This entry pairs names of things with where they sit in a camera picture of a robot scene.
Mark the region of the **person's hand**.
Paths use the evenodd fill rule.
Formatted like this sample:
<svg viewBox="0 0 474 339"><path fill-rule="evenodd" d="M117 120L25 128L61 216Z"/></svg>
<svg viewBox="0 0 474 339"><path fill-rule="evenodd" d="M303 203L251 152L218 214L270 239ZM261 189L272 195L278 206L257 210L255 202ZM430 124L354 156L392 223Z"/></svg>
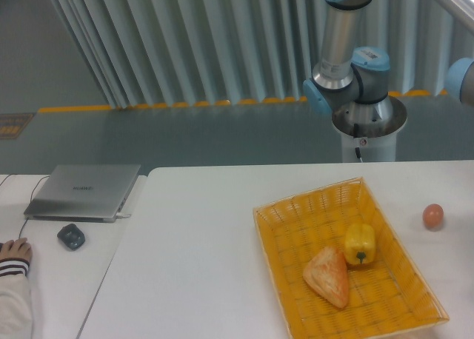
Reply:
<svg viewBox="0 0 474 339"><path fill-rule="evenodd" d="M19 260L30 264L33 250L27 238L9 240L1 245L0 260Z"/></svg>

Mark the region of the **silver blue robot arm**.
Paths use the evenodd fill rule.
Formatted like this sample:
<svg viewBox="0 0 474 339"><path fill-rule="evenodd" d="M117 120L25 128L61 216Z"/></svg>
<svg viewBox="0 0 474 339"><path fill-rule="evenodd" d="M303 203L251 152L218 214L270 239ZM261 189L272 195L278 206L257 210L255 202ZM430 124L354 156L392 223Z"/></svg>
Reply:
<svg viewBox="0 0 474 339"><path fill-rule="evenodd" d="M473 33L473 0L436 0ZM303 91L314 110L333 113L350 102L365 106L388 96L390 59L385 51L356 49L362 9L372 0L325 0L328 8L321 58ZM373 51L375 58L362 54ZM457 60L448 70L444 87L461 103L473 106L473 58Z"/></svg>

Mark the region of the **white sleeved forearm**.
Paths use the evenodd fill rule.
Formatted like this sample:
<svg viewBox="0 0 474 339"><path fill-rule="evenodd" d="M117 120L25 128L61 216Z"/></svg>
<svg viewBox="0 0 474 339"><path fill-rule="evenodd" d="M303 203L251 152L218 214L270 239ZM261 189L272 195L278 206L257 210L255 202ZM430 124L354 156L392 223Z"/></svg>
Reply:
<svg viewBox="0 0 474 339"><path fill-rule="evenodd" d="M29 262L19 258L1 260L1 338L31 338L33 310Z"/></svg>

